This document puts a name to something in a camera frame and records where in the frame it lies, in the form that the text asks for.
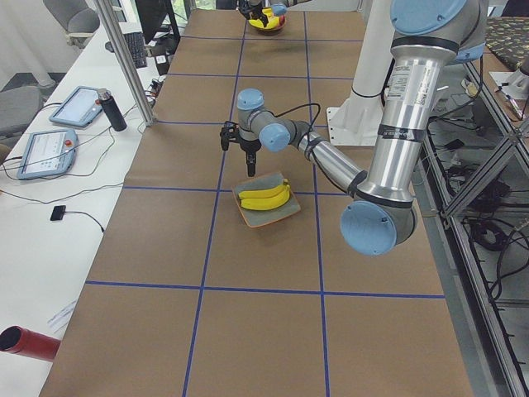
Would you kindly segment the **yellow banana back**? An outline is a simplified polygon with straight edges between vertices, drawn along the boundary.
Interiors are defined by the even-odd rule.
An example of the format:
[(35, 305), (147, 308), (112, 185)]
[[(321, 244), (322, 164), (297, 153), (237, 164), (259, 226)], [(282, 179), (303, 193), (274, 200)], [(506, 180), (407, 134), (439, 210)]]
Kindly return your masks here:
[(274, 12), (273, 10), (268, 7), (268, 8), (264, 8), (263, 9), (263, 13), (267, 16), (267, 17), (273, 17), (274, 16)]

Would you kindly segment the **yellow banana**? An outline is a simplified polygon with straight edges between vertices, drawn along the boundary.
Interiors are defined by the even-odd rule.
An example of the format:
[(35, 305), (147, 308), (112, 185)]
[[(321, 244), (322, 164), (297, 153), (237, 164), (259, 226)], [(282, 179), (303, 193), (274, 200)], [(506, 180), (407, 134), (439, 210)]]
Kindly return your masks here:
[(268, 7), (268, 8), (264, 8), (263, 9), (263, 13), (267, 16), (267, 17), (273, 17), (274, 16), (274, 12), (273, 10)]
[(255, 211), (268, 211), (279, 208), (290, 199), (290, 186), (282, 185), (280, 191), (270, 198), (242, 198), (241, 206), (244, 209)]
[(240, 200), (242, 199), (268, 199), (282, 193), (289, 186), (289, 181), (283, 179), (282, 182), (269, 189), (254, 189), (243, 190), (238, 193)]
[(278, 26), (278, 17), (269, 17), (266, 25), (261, 20), (249, 20), (251, 26), (258, 30), (273, 31), (278, 30), (281, 26)]

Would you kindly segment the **woven fruit basket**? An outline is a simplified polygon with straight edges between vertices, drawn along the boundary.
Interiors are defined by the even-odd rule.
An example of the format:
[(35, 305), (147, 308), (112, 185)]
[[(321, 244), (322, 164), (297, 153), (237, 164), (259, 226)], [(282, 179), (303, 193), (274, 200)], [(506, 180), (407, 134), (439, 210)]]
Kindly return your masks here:
[(249, 24), (257, 31), (273, 32), (281, 30), (286, 23), (286, 15), (275, 16), (271, 7), (263, 9), (264, 14), (268, 18), (267, 26), (264, 26), (261, 20), (250, 19)]

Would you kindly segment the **black box with label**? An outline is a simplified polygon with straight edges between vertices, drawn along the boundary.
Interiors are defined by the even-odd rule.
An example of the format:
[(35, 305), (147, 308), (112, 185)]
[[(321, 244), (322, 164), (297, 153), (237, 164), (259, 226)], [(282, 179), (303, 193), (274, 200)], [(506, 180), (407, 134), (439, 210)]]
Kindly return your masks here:
[(154, 59), (158, 75), (166, 75), (173, 59), (173, 56), (167, 51), (166, 46), (163, 44), (147, 45), (145, 48), (147, 55)]

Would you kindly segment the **black monitor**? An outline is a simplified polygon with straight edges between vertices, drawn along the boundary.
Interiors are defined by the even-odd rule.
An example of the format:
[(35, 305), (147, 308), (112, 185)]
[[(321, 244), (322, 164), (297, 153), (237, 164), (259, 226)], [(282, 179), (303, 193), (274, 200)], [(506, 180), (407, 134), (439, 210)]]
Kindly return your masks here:
[(174, 9), (170, 0), (135, 0), (136, 10), (141, 24), (145, 43), (149, 44), (160, 30), (166, 17), (169, 18), (169, 32), (178, 41), (180, 39)]

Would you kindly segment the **black keyboard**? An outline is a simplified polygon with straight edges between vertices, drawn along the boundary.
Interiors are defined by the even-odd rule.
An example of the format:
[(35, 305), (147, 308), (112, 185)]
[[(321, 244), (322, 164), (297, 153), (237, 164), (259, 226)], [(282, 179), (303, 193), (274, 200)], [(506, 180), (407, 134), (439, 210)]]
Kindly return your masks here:
[(147, 66), (145, 41), (141, 32), (125, 33), (124, 39), (127, 48), (131, 54), (134, 66), (137, 69), (145, 68)]

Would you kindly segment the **far teach pendant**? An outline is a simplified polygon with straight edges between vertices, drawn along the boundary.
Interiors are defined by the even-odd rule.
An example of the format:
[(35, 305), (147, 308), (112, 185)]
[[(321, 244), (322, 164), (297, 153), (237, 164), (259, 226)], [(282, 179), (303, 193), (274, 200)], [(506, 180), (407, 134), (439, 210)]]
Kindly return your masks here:
[(78, 86), (49, 116), (49, 121), (71, 127), (85, 128), (102, 112), (98, 90)]

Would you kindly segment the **teach pendant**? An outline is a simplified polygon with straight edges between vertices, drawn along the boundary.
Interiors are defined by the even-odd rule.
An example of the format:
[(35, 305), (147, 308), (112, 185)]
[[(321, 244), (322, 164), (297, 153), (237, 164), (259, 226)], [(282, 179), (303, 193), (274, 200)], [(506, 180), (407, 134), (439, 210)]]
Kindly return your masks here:
[(78, 86), (49, 116), (49, 121), (71, 127), (85, 128), (102, 112), (98, 90)]
[(74, 129), (31, 133), (17, 178), (30, 180), (65, 174), (75, 162), (78, 143)]

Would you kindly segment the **small black puck device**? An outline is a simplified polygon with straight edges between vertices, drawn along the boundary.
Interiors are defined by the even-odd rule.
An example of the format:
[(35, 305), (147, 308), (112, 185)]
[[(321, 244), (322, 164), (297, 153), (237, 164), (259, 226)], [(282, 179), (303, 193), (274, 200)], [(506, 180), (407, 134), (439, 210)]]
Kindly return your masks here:
[(50, 215), (50, 220), (52, 222), (58, 222), (61, 221), (66, 213), (66, 206), (65, 205), (56, 205), (54, 206), (52, 213)]

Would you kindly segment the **near teach pendant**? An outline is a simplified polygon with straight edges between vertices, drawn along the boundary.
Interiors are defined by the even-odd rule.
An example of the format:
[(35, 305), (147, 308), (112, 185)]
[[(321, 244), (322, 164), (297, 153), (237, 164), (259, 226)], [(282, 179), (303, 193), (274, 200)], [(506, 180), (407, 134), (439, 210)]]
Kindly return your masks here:
[(17, 178), (30, 180), (65, 174), (75, 162), (78, 143), (74, 129), (31, 133)]

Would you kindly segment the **red cylinder bottle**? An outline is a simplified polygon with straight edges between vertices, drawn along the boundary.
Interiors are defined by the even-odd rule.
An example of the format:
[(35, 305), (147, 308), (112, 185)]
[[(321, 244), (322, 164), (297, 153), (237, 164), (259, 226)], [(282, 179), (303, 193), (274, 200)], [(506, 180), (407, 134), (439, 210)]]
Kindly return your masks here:
[(1, 332), (1, 351), (52, 362), (61, 341), (19, 326), (11, 326)]

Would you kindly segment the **white pedestal column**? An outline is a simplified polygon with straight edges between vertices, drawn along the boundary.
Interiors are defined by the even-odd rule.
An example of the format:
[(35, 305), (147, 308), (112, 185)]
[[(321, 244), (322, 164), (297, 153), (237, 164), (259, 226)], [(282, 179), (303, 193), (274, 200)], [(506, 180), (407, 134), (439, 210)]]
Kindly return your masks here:
[(373, 146), (383, 115), (381, 94), (392, 62), (394, 29), (390, 0), (370, 1), (363, 13), (365, 37), (350, 96), (338, 108), (327, 109), (327, 126), (335, 146)]

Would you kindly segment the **aluminium frame post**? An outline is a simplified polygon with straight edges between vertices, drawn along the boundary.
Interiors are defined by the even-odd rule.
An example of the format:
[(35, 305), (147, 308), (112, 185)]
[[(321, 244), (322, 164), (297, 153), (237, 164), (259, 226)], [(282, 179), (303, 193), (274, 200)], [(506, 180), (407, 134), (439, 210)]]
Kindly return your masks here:
[(118, 64), (120, 65), (128, 87), (131, 90), (136, 107), (140, 111), (144, 124), (147, 127), (150, 127), (155, 122), (155, 116), (152, 107), (146, 98), (139, 74), (136, 72), (136, 67), (134, 66), (130, 51), (128, 50), (120, 24), (115, 16), (112, 3), (108, 0), (94, 0), (93, 2), (107, 33), (108, 39), (115, 51)]

